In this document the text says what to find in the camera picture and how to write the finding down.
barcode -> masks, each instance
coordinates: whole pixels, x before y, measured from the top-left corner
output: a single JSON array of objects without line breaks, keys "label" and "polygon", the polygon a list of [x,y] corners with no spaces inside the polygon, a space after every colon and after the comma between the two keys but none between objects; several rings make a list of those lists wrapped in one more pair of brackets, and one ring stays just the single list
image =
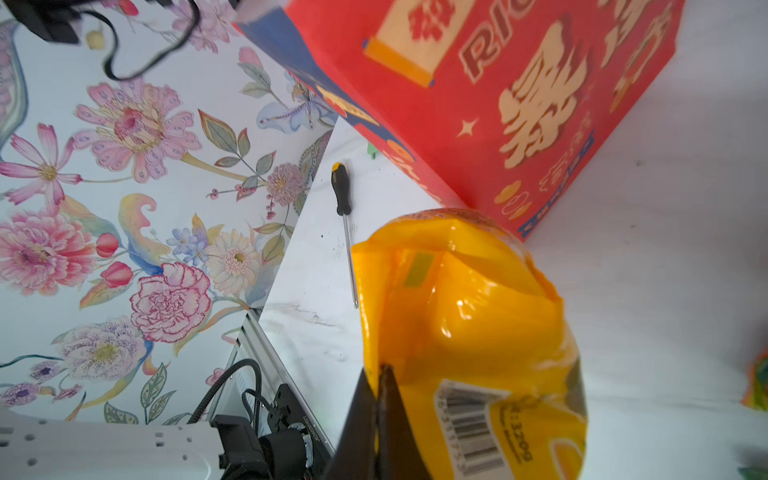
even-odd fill
[{"label": "barcode", "polygon": [[459,382],[441,383],[435,394],[435,408],[454,478],[513,478],[488,417],[490,405],[508,396],[509,392]]}]

red box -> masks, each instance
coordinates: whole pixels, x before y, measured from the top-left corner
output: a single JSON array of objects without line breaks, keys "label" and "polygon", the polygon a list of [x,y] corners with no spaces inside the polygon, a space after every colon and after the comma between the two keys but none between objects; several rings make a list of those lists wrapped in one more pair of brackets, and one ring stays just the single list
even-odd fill
[{"label": "red box", "polygon": [[672,57],[684,0],[292,0],[243,33],[441,204],[525,239]]}]

star print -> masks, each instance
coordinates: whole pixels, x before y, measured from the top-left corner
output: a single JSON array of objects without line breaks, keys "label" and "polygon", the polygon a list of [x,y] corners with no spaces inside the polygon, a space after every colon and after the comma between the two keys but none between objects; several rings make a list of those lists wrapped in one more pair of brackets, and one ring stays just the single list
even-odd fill
[{"label": "star print", "polygon": [[476,118],[473,121],[463,121],[462,120],[462,131],[460,131],[458,133],[458,135],[456,135],[456,138],[459,138],[462,135],[470,135],[470,136],[472,136],[472,128],[475,127],[475,124],[478,123],[479,120],[480,120],[479,118]]}]

floral wallpaper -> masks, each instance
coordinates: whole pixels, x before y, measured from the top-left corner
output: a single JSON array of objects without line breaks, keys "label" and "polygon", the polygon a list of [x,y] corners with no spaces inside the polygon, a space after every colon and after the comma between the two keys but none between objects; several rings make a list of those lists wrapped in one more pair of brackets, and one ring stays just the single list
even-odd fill
[{"label": "floral wallpaper", "polygon": [[[53,45],[0,11],[0,405],[26,415],[175,425],[261,307],[336,120],[252,46],[222,0],[142,78],[108,81],[92,18]],[[190,24],[131,0],[116,70]]]}]

screwdriver shaft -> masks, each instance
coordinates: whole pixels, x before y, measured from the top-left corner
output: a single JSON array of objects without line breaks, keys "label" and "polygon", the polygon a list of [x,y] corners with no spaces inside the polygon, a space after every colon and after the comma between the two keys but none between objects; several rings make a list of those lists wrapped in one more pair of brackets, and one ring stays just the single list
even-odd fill
[{"label": "screwdriver shaft", "polygon": [[346,238],[346,259],[349,264],[349,283],[352,285],[352,301],[357,304],[357,282],[355,281],[355,269],[352,265],[352,250],[349,248],[349,224],[346,221],[347,215],[342,215],[344,219],[344,237]]}]

